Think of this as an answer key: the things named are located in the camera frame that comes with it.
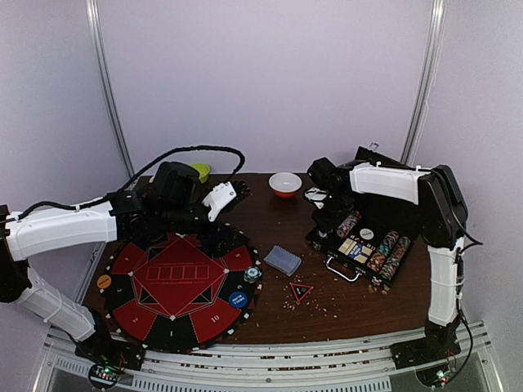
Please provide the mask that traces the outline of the blue playing card deck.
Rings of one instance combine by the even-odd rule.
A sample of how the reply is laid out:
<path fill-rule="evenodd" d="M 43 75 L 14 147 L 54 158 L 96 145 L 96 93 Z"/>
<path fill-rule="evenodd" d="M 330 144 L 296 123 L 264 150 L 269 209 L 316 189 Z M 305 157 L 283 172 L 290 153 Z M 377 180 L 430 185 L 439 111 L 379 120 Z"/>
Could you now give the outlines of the blue playing card deck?
<path fill-rule="evenodd" d="M 292 276 L 302 264 L 302 259 L 299 256 L 277 245 L 272 247 L 264 257 L 264 261 L 287 276 Z"/>

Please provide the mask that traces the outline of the orange big blind button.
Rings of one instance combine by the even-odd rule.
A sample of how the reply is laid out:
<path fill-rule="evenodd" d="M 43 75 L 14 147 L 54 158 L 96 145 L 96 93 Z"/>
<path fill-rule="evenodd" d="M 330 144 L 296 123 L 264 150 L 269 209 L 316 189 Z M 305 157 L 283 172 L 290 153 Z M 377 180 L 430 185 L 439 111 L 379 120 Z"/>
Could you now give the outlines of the orange big blind button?
<path fill-rule="evenodd" d="M 111 283 L 112 278 L 108 274 L 101 275 L 96 281 L 97 287 L 101 290 L 105 290 L 106 288 L 108 288 L 111 285 Z"/>

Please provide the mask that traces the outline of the teal poker chip stack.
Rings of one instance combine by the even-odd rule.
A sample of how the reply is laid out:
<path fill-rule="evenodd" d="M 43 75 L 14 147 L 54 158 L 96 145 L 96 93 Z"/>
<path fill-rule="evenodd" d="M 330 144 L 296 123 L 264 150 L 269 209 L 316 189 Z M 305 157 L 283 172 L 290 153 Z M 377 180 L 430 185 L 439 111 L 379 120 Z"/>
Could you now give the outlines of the teal poker chip stack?
<path fill-rule="evenodd" d="M 257 266 L 251 266 L 244 271 L 244 281 L 254 283 L 262 277 L 262 271 Z"/>

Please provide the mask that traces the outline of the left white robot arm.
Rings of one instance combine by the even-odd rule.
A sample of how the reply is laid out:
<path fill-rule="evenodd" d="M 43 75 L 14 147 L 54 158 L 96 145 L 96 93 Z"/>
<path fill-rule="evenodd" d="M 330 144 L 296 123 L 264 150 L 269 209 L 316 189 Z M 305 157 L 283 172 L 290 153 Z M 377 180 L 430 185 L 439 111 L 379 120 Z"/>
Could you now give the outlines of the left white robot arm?
<path fill-rule="evenodd" d="M 148 247 L 169 233 L 217 230 L 218 216 L 250 194 L 242 181 L 226 180 L 194 198 L 198 172 L 184 163 L 162 163 L 140 189 L 74 205 L 43 202 L 25 212 L 1 207 L 1 301 L 16 303 L 85 342 L 101 363 L 117 356 L 117 344 L 100 314 L 70 300 L 29 268 L 31 256 L 84 243 L 130 241 Z"/>

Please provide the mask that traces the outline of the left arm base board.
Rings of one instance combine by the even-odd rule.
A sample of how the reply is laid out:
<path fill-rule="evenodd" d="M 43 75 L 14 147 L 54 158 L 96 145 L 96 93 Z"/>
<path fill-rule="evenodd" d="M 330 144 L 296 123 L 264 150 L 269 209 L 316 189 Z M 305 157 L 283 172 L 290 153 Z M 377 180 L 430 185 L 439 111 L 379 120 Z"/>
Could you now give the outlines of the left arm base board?
<path fill-rule="evenodd" d="M 87 371 L 87 379 L 98 390 L 107 390 L 117 385 L 130 385 L 132 371 L 140 371 L 145 359 L 145 349 L 126 341 L 114 343 L 115 355 L 112 358 L 93 357 L 77 347 L 74 354 L 88 359 L 92 364 Z"/>

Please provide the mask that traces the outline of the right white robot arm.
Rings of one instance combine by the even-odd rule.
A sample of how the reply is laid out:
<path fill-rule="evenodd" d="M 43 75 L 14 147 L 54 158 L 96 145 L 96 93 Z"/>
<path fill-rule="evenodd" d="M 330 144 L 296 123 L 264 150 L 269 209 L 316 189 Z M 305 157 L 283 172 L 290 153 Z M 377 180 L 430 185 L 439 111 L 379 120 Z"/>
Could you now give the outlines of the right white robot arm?
<path fill-rule="evenodd" d="M 362 149 L 340 166 L 315 160 L 304 193 L 314 205 L 311 245 L 382 289 L 390 288 L 416 239 L 431 262 L 427 321 L 448 327 L 458 319 L 468 211 L 446 165 L 409 167 Z"/>

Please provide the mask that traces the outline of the right arm base board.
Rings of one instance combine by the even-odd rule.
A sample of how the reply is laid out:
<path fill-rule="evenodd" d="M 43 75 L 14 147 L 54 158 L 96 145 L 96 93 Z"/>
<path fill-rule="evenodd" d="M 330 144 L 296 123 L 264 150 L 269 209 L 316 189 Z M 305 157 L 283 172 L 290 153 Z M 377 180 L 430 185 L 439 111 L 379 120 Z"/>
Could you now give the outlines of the right arm base board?
<path fill-rule="evenodd" d="M 426 338 L 395 343 L 391 357 L 396 369 L 415 368 L 418 381 L 426 387 L 444 387 L 458 370 L 459 343 L 449 348 L 429 345 Z"/>

